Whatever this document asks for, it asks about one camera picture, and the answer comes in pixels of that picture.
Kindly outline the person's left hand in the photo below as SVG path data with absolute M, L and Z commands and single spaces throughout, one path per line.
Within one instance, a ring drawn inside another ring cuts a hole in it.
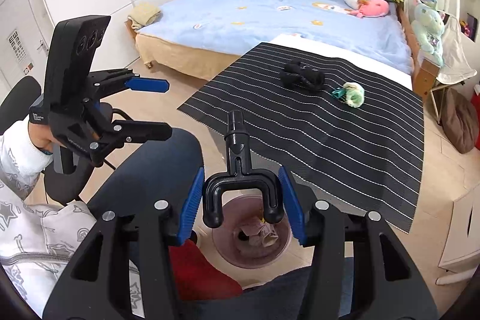
M 48 125 L 28 123 L 28 135 L 32 144 L 44 154 L 53 154 L 55 138 Z

